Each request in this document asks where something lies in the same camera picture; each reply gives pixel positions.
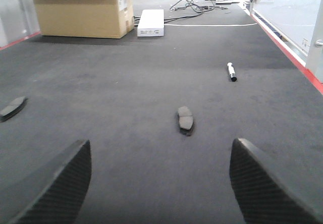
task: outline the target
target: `white box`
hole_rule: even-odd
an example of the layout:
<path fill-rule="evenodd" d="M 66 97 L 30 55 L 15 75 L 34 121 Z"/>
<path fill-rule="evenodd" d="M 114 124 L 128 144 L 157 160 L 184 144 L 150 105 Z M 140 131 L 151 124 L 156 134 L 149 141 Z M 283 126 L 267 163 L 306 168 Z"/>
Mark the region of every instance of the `white box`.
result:
<path fill-rule="evenodd" d="M 164 10 L 143 10 L 137 28 L 137 36 L 163 36 Z"/>

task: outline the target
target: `red floor trim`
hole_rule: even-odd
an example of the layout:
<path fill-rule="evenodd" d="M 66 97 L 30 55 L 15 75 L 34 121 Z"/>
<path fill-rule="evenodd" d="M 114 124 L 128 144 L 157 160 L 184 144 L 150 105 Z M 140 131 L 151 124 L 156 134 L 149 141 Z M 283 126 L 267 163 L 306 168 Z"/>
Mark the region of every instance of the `red floor trim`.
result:
<path fill-rule="evenodd" d="M 39 34 L 40 34 L 40 31 L 38 31 L 38 32 L 36 32 L 36 33 L 34 33 L 34 34 L 32 34 L 32 35 L 25 36 L 24 38 L 21 38 L 21 39 L 19 39 L 19 40 L 17 40 L 17 41 L 11 42 L 11 43 L 9 43 L 8 45 L 5 45 L 5 46 L 3 46 L 3 47 L 0 47 L 0 51 L 1 51 L 1 50 L 4 50 L 4 49 L 6 49 L 6 48 L 8 48 L 8 47 L 10 47 L 10 46 L 13 46 L 13 45 L 15 45 L 15 44 L 17 44 L 17 43 L 19 43 L 19 42 L 22 42 L 22 41 L 24 41 L 24 40 L 27 40 L 27 39 L 29 39 L 29 38 L 31 38 L 31 37 L 34 37 L 34 36 L 36 36 L 36 35 L 39 35 Z"/>
<path fill-rule="evenodd" d="M 265 33 L 270 37 L 270 39 L 276 44 L 276 46 L 288 57 L 288 59 L 298 68 L 299 71 L 304 74 L 304 76 L 312 83 L 312 85 L 323 94 L 323 84 L 318 80 L 317 77 L 307 68 L 305 68 L 298 60 L 295 58 L 286 48 L 282 46 L 283 42 L 278 41 L 273 35 L 271 35 L 268 30 L 259 24 L 259 26 L 265 31 Z"/>

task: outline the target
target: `black rubber pad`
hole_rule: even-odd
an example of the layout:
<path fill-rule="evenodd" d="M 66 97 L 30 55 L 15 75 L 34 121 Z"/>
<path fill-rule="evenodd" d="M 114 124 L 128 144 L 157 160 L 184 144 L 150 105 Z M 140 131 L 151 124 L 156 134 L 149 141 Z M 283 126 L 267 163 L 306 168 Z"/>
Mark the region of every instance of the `black rubber pad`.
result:
<path fill-rule="evenodd" d="M 0 224 L 72 224 L 91 179 L 90 142 L 79 140 L 0 191 Z"/>
<path fill-rule="evenodd" d="M 0 111 L 0 120 L 5 122 L 9 118 L 13 117 L 19 111 L 21 111 L 27 102 L 27 98 L 25 96 L 14 99 L 10 102 L 10 104 Z"/>
<path fill-rule="evenodd" d="M 230 179 L 247 223 L 323 223 L 321 183 L 283 169 L 245 139 L 233 142 Z"/>
<path fill-rule="evenodd" d="M 190 136 L 194 127 L 193 114 L 186 106 L 178 108 L 178 118 L 181 133 Z"/>

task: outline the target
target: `wall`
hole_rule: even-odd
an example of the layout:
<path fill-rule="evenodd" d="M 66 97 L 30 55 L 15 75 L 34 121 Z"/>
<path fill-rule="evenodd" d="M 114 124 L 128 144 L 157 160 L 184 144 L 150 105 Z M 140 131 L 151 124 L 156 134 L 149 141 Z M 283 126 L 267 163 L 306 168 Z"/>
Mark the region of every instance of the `wall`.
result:
<path fill-rule="evenodd" d="M 0 47 L 38 31 L 32 0 L 1 0 Z"/>

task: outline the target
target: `whiteboard marker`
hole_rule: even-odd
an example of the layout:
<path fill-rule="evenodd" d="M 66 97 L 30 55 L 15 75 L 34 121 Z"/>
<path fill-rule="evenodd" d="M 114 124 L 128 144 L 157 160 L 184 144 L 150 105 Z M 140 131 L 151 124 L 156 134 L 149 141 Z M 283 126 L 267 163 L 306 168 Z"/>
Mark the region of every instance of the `whiteboard marker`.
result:
<path fill-rule="evenodd" d="M 232 63 L 228 63 L 228 70 L 229 70 L 231 81 L 233 82 L 237 81 L 236 73 L 234 72 Z"/>

